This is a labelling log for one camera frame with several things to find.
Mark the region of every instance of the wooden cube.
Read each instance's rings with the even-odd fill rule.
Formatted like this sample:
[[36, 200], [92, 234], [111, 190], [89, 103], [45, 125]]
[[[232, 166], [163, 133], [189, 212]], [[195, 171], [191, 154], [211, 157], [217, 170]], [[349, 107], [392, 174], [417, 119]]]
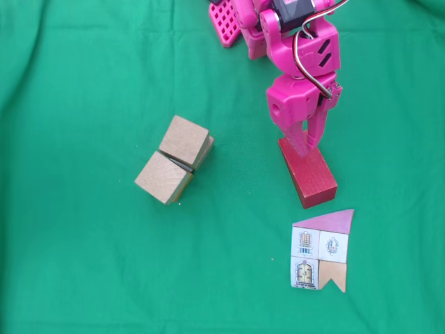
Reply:
[[175, 116], [159, 146], [159, 150], [196, 170], [211, 148], [209, 130], [182, 117]]
[[136, 178], [135, 183], [163, 204], [168, 205], [179, 198], [192, 177], [193, 174], [156, 151]]

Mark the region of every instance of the pink roof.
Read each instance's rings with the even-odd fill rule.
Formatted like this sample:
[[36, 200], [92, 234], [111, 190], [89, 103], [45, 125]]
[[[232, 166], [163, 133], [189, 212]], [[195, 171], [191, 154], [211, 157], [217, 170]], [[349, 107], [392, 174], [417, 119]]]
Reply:
[[313, 230], [349, 234], [353, 215], [354, 209], [337, 211], [295, 223], [293, 226], [295, 228], [311, 228]]

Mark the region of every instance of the window illustration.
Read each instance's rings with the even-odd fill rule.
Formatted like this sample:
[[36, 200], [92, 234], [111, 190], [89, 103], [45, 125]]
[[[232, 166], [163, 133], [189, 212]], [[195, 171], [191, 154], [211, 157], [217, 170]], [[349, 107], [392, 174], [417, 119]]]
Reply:
[[306, 260], [296, 264], [296, 287], [303, 289], [315, 289], [314, 266]]
[[339, 242], [335, 238], [332, 238], [327, 242], [326, 248], [330, 255], [334, 255], [339, 251]]
[[300, 249], [299, 253], [302, 254], [312, 254], [312, 234], [300, 233]]

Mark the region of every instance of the pink plastic part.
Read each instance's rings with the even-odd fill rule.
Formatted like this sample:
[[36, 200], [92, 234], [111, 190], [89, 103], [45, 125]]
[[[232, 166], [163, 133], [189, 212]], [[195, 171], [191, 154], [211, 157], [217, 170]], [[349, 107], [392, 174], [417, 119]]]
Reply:
[[353, 216], [354, 209], [343, 210], [295, 223], [293, 227], [349, 234], [350, 226], [353, 223]]
[[315, 10], [317, 12], [326, 9], [327, 7], [333, 6], [335, 4], [335, 0], [313, 0], [315, 4]]
[[249, 58], [255, 60], [266, 55], [267, 44], [262, 31], [255, 27], [250, 29], [241, 29], [245, 43], [249, 48]]
[[209, 16], [223, 47], [231, 47], [241, 33], [231, 1], [222, 0], [219, 5], [211, 3]]
[[[284, 73], [292, 77], [302, 77], [293, 59], [293, 35], [282, 37], [280, 23], [272, 10], [263, 11], [260, 20], [269, 59]], [[314, 77], [337, 71], [340, 68], [337, 29], [324, 18], [320, 18], [311, 23], [311, 30], [319, 37], [311, 40], [300, 34], [298, 38], [298, 55], [302, 65]]]
[[253, 4], [255, 7], [255, 10], [257, 13], [262, 12], [263, 10], [266, 10], [269, 6], [270, 0], [253, 0]]
[[[335, 82], [337, 74], [331, 72], [318, 78], [332, 90], [332, 99], [322, 99], [321, 93], [308, 80], [296, 80], [284, 74], [267, 90], [267, 101], [272, 121], [281, 129], [298, 155], [304, 157], [321, 140], [325, 130], [327, 112], [337, 104], [342, 87]], [[302, 124], [307, 120], [308, 136], [303, 136]]]
[[248, 29], [257, 25], [258, 16], [252, 0], [232, 0], [232, 5], [241, 29]]

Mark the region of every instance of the green backdrop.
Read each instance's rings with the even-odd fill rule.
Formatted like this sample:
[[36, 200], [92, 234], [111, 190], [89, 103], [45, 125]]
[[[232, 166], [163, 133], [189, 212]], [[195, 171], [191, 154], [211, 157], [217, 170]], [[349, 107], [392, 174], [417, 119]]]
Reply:
[[[444, 333], [445, 4], [352, 0], [301, 207], [265, 90], [207, 0], [0, 1], [2, 333]], [[180, 202], [134, 184], [173, 115], [216, 139]], [[348, 291], [293, 289], [291, 224], [356, 210]]]

